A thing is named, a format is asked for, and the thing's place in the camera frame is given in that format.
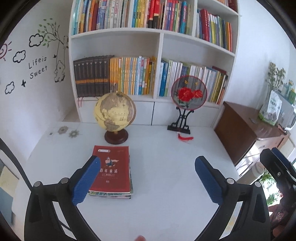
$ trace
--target sun decal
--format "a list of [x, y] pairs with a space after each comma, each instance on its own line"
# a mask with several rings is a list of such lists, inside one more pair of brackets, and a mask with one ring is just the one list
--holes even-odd
[[9, 47], [10, 44], [11, 44], [11, 41], [9, 44], [7, 43], [3, 44], [0, 50], [0, 59], [4, 59], [4, 61], [6, 61], [5, 55], [8, 51], [11, 51], [11, 48]]

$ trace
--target screw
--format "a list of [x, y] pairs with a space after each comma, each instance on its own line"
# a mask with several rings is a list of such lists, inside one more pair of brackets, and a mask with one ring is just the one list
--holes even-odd
[[41, 184], [41, 182], [37, 181], [37, 182], [34, 183], [34, 187], [39, 187], [40, 184]]
[[261, 187], [261, 183], [260, 182], [255, 182], [255, 186], [259, 188], [259, 187]]
[[69, 180], [69, 178], [64, 177], [64, 178], [61, 179], [61, 183], [62, 183], [62, 184], [65, 184], [65, 183], [68, 182], [68, 180]]
[[234, 180], [233, 180], [232, 178], [228, 178], [228, 179], [227, 179], [227, 183], [229, 183], [229, 184], [234, 184]]

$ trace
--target red tassel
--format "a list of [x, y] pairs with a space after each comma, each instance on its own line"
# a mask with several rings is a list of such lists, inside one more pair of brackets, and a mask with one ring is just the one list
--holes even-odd
[[190, 141], [193, 140], [193, 137], [182, 137], [180, 133], [178, 133], [178, 139], [181, 141]]

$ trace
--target plastic bag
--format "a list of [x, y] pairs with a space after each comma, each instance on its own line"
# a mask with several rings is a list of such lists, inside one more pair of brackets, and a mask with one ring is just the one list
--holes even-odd
[[259, 112], [259, 118], [264, 122], [274, 126], [277, 119], [279, 118], [281, 104], [282, 101], [278, 94], [274, 91], [271, 91], [269, 99], [266, 98], [266, 101]]

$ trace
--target brown cabinet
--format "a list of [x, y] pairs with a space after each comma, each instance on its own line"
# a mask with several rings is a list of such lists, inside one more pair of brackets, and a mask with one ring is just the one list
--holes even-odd
[[223, 105], [225, 109], [215, 132], [234, 165], [239, 162], [242, 165], [243, 158], [257, 161], [262, 150], [281, 148], [288, 140], [290, 133], [284, 134], [276, 126], [261, 121], [259, 110], [230, 102]]

